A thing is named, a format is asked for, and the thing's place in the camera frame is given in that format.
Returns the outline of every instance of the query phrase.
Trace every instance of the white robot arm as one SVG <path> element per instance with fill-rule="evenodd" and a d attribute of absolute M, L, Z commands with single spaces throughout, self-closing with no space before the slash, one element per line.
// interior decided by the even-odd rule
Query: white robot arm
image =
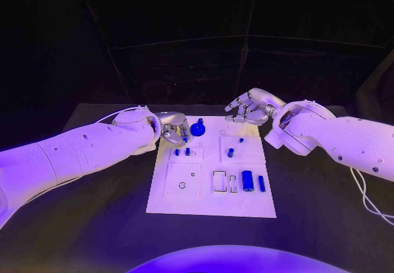
<path fill-rule="evenodd" d="M 321 146 L 337 162 L 394 181 L 394 127 L 354 117 L 337 118 L 315 101 L 286 104 L 272 93 L 253 88 L 226 107 L 240 107 L 230 122 L 262 125 L 273 118 L 266 141 L 279 149 L 308 155 Z"/>
<path fill-rule="evenodd" d="M 115 114 L 112 124 L 100 123 L 109 115 L 92 125 L 0 152 L 0 228 L 38 195 L 131 155 L 154 151 L 159 137 L 177 145 L 191 140 L 183 113 L 154 114 L 148 107 L 133 107 Z"/>

